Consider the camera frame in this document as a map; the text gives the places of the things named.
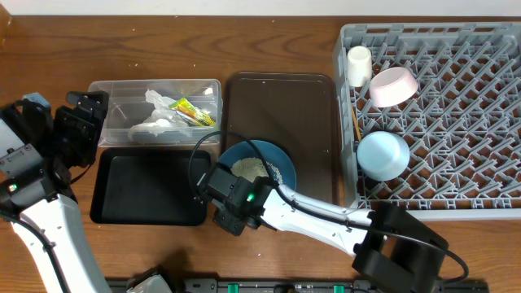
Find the white rice leftovers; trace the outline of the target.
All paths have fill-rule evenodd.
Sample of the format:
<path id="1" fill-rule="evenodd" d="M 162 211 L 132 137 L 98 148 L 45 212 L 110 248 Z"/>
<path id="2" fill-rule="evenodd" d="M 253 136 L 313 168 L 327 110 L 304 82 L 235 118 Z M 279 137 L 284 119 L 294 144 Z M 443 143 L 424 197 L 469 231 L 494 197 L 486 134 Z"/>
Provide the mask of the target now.
<path id="1" fill-rule="evenodd" d="M 282 184 L 282 174 L 273 164 L 268 162 L 269 170 L 273 174 L 277 183 Z M 258 158 L 245 158 L 238 160 L 231 167 L 231 172 L 237 177 L 243 177 L 250 182 L 254 182 L 257 177 L 268 177 L 262 161 Z"/>

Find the large blue plate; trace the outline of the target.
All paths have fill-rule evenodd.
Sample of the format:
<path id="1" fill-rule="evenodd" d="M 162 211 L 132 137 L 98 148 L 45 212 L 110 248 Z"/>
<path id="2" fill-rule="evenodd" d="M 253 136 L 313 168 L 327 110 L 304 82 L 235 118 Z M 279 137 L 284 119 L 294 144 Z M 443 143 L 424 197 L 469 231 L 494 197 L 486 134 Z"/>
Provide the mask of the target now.
<path id="1" fill-rule="evenodd" d="M 266 161 L 278 169 L 282 176 L 282 184 L 295 190 L 297 186 L 296 169 L 286 152 L 271 142 L 252 140 L 252 143 Z M 220 156 L 219 162 L 231 168 L 237 161 L 246 158 L 258 159 L 258 154 L 247 142 L 240 142 L 228 148 Z"/>

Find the white napkin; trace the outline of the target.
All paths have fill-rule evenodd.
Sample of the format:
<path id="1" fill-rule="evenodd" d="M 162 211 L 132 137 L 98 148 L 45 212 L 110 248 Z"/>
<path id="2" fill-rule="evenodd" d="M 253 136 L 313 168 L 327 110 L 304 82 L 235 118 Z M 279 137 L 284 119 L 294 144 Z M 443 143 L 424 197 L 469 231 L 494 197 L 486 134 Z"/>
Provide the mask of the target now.
<path id="1" fill-rule="evenodd" d="M 155 90 L 147 90 L 145 97 L 146 102 L 153 104 L 155 109 L 141 124 L 130 128 L 128 134 L 130 139 L 134 139 L 134 136 L 137 136 L 140 132 L 151 133 L 157 137 L 159 134 L 172 129 L 187 134 L 190 125 L 176 110 L 169 107 L 176 102 L 175 99 L 163 96 Z"/>

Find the yellow green snack wrapper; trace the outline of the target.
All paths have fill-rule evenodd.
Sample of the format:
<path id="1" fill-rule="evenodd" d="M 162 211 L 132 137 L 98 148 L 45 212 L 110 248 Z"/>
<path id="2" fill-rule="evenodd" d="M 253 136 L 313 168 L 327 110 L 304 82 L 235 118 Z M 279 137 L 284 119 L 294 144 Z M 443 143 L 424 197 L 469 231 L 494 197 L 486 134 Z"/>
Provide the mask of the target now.
<path id="1" fill-rule="evenodd" d="M 215 121 L 209 112 L 203 111 L 194 106 L 187 98 L 181 98 L 169 105 L 169 108 L 176 111 L 183 119 L 194 126 L 214 126 Z"/>

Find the wooden chopstick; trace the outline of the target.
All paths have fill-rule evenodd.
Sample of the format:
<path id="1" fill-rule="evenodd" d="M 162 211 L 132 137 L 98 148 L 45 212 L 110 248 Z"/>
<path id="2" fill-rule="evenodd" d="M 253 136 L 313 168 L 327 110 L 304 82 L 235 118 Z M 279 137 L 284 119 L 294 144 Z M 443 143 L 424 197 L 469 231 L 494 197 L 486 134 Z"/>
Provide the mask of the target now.
<path id="1" fill-rule="evenodd" d="M 361 132 L 360 132 L 359 124 L 358 124 L 358 120 L 357 120 L 356 110 L 354 107 L 352 107 L 351 110 L 352 110 L 353 128 L 355 130 L 356 138 L 357 138 L 358 142 L 361 142 L 362 138 L 361 138 Z"/>

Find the light blue bowl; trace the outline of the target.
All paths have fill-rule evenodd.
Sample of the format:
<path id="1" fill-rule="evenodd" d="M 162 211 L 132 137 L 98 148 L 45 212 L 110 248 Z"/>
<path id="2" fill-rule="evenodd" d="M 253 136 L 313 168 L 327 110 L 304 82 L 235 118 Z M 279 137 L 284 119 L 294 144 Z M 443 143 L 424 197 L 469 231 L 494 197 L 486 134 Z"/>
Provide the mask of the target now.
<path id="1" fill-rule="evenodd" d="M 363 173 L 376 181 L 399 177 L 409 164 L 410 150 L 400 136 L 377 131 L 365 136 L 357 148 L 357 162 Z"/>

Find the white cup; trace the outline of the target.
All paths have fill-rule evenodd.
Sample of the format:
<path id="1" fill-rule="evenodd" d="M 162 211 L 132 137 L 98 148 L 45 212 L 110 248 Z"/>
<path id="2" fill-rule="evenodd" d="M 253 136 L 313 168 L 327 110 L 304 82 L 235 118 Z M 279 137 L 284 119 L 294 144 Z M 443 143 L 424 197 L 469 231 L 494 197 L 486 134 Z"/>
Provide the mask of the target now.
<path id="1" fill-rule="evenodd" d="M 372 77 L 372 54 L 365 46 L 354 46 L 347 53 L 347 79 L 352 87 L 362 87 Z"/>

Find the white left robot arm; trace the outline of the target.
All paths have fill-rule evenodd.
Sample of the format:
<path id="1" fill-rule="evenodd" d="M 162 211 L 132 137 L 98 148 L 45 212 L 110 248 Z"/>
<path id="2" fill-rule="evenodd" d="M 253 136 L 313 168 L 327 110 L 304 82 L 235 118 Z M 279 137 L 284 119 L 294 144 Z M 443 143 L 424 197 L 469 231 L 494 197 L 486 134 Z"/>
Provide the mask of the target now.
<path id="1" fill-rule="evenodd" d="M 72 191 L 73 167 L 96 159 L 108 93 L 67 94 L 52 111 L 40 94 L 1 109 L 1 218 L 28 248 L 49 292 L 109 292 Z"/>

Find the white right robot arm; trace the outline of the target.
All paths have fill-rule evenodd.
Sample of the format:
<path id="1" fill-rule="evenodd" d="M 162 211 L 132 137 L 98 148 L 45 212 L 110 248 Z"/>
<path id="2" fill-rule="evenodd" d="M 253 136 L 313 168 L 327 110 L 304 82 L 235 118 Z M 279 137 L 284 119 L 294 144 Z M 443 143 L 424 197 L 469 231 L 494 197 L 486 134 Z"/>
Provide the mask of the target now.
<path id="1" fill-rule="evenodd" d="M 353 258 L 352 267 L 382 292 L 433 292 L 448 242 L 403 208 L 342 208 L 301 195 L 269 177 L 249 181 L 222 164 L 195 186 L 217 206 L 214 221 L 239 236 L 246 226 L 302 234 Z"/>

